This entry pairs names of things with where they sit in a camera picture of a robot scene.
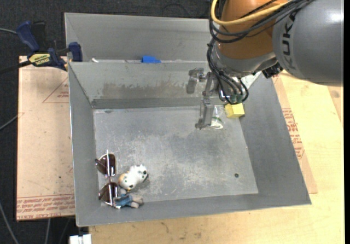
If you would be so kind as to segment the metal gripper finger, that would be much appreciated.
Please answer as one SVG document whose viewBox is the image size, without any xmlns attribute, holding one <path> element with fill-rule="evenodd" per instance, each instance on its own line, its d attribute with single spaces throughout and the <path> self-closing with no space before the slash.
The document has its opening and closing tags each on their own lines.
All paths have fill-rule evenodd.
<svg viewBox="0 0 350 244">
<path fill-rule="evenodd" d="M 189 75 L 189 80 L 186 86 L 186 92 L 188 94 L 193 94 L 195 92 L 196 84 L 199 82 L 204 82 L 206 80 L 204 68 L 191 69 L 188 75 Z"/>
<path fill-rule="evenodd" d="M 211 125 L 213 115 L 213 105 L 210 100 L 203 99 L 200 106 L 200 118 L 195 124 L 197 129 L 203 129 Z"/>
</svg>

